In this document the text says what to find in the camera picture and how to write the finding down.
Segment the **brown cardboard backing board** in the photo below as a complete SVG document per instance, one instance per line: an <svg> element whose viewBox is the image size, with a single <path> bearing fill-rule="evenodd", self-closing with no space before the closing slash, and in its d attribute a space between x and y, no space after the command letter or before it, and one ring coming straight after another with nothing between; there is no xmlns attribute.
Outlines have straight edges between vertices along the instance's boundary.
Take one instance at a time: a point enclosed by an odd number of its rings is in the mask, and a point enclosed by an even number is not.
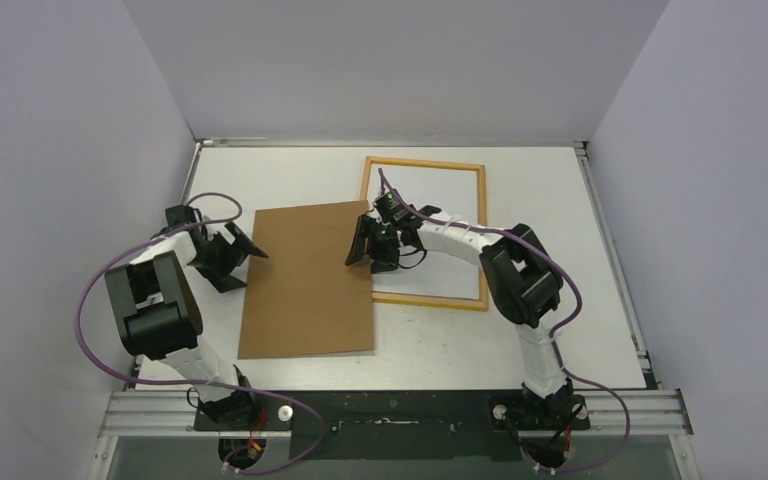
<svg viewBox="0 0 768 480"><path fill-rule="evenodd" d="M372 279L345 266L361 200L256 212L238 356L244 360L370 352Z"/></svg>

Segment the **sky and building photo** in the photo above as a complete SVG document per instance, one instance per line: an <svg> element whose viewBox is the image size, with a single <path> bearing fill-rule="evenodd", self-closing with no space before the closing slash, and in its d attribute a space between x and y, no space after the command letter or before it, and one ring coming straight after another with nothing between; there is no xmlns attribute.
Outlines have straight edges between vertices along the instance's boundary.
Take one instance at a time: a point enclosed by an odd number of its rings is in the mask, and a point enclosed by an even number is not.
<svg viewBox="0 0 768 480"><path fill-rule="evenodd" d="M404 200L417 209L433 205L444 212L475 224L479 221L478 172L430 167L412 167L374 162L366 181L366 198L377 198L382 169L392 186ZM427 256L412 254L404 247L403 267L396 272L373 276L373 290L446 298L477 300L480 296L479 269L463 260L444 253Z"/></svg>

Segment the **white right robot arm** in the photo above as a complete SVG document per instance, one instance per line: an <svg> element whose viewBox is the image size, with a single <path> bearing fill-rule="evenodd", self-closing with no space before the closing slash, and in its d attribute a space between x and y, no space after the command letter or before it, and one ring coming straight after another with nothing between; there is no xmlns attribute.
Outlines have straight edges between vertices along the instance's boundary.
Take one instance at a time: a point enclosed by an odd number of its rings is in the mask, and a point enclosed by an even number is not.
<svg viewBox="0 0 768 480"><path fill-rule="evenodd" d="M522 351L528 421L553 427L565 415L557 394L568 377L552 345L548 319L561 303L564 279L551 266L534 231L525 224L499 230L470 224L442 209L404 204L396 192L374 200L357 219L346 265L370 260L372 273L403 268L413 253L441 253L479 268L497 311L515 327Z"/></svg>

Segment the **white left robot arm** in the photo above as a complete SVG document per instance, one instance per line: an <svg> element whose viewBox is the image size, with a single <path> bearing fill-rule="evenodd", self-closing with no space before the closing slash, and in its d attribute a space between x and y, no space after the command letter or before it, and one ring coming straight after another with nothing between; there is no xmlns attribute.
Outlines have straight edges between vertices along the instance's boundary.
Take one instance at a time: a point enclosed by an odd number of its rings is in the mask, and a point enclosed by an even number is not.
<svg viewBox="0 0 768 480"><path fill-rule="evenodd" d="M266 257L234 222L206 226L198 209L169 207L157 243L104 275L117 330L126 351L159 361L190 382L199 410L233 430L250 428L260 405L238 367L202 339L204 321L185 270L194 268L219 293L245 288L234 270L249 257Z"/></svg>

